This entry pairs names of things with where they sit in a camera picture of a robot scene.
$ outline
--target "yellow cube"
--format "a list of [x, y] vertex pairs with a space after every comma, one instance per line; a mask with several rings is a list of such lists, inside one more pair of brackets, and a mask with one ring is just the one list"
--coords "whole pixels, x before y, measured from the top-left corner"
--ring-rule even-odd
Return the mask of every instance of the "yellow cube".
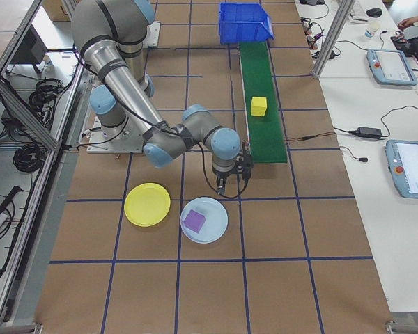
[[266, 112], [266, 97], [253, 96], [251, 101], [251, 115], [263, 117]]

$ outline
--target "computer mouse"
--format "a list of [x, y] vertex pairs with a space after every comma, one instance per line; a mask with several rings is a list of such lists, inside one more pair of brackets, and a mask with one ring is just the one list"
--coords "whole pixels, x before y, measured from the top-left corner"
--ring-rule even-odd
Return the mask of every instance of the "computer mouse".
[[380, 8], [372, 8], [365, 13], [370, 17], [379, 17], [382, 15], [382, 10]]

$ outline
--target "purple cube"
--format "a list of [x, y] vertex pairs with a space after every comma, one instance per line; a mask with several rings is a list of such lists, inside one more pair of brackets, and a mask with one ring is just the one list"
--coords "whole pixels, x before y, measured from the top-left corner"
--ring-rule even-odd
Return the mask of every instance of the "purple cube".
[[201, 228], [204, 225], [205, 218], [202, 214], [194, 210], [190, 210], [186, 218], [184, 218], [184, 226], [195, 233], [200, 233]]

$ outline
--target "blue plastic bin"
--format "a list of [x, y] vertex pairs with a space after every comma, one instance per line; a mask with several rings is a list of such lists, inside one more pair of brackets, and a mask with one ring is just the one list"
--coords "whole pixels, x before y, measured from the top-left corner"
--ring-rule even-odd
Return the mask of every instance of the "blue plastic bin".
[[271, 18], [259, 3], [220, 3], [218, 34], [222, 44], [274, 39]]

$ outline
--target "touchscreen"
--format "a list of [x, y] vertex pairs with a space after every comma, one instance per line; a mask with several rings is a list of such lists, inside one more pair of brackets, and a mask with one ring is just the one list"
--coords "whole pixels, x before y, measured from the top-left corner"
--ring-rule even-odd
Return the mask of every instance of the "touchscreen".
[[396, 144], [410, 193], [418, 193], [418, 144]]
[[410, 81], [410, 75], [398, 52], [377, 51], [376, 56], [384, 77], [391, 80]]

